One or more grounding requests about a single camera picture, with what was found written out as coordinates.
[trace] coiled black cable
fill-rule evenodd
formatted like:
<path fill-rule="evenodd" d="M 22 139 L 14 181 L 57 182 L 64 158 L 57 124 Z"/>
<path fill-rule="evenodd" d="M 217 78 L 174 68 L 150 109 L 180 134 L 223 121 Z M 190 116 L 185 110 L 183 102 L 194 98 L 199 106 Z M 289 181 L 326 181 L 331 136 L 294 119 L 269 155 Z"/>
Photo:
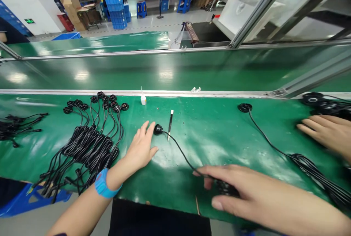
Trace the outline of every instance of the coiled black cable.
<path fill-rule="evenodd" d="M 334 182 L 327 179 L 321 171 L 317 168 L 317 166 L 308 158 L 306 158 L 302 154 L 286 154 L 280 149 L 278 149 L 275 145 L 271 143 L 267 135 L 262 131 L 262 129 L 257 125 L 255 120 L 252 117 L 251 109 L 249 109 L 249 115 L 252 122 L 255 124 L 257 129 L 264 136 L 268 144 L 277 150 L 279 153 L 288 157 L 293 163 L 295 163 L 304 173 L 306 173 L 309 177 L 312 178 L 318 185 L 320 185 L 326 192 L 326 194 L 330 197 L 330 199 L 341 209 L 351 210 L 351 193 L 335 184 Z"/>

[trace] black pants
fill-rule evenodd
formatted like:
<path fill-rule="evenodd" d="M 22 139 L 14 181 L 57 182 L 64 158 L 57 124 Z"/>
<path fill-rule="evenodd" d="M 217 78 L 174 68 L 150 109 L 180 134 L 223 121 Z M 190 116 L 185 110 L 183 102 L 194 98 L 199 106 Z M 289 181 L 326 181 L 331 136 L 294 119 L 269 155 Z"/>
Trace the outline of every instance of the black pants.
<path fill-rule="evenodd" d="M 109 236 L 211 236 L 210 220 L 198 215 L 113 200 Z"/>

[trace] glass panel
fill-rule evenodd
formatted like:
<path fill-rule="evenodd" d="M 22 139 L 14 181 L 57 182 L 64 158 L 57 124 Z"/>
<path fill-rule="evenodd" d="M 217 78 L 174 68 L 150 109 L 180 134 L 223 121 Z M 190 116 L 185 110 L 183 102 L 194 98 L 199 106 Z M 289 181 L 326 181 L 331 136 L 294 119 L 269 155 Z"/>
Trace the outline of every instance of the glass panel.
<path fill-rule="evenodd" d="M 350 0 L 276 0 L 244 42 L 343 38 L 351 31 L 350 6 Z"/>

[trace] small glue bottle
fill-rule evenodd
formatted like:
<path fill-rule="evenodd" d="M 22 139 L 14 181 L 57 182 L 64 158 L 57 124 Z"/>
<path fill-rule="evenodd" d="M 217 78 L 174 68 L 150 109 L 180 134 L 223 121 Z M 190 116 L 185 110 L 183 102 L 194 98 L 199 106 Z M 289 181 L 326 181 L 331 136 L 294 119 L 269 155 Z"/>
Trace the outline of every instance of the small glue bottle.
<path fill-rule="evenodd" d="M 141 104 L 142 105 L 146 105 L 146 97 L 143 93 L 143 87 L 141 87 L 141 97 L 140 97 L 140 100 L 141 100 Z"/>

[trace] fingernail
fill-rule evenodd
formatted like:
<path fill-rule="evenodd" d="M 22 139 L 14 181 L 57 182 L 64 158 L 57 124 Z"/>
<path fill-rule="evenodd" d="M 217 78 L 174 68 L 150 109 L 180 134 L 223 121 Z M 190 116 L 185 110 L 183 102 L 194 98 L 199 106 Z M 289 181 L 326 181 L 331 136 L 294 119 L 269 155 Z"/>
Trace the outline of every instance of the fingernail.
<path fill-rule="evenodd" d="M 212 207 L 214 207 L 216 210 L 223 211 L 222 203 L 220 203 L 219 201 L 217 201 L 215 199 L 212 200 Z"/>

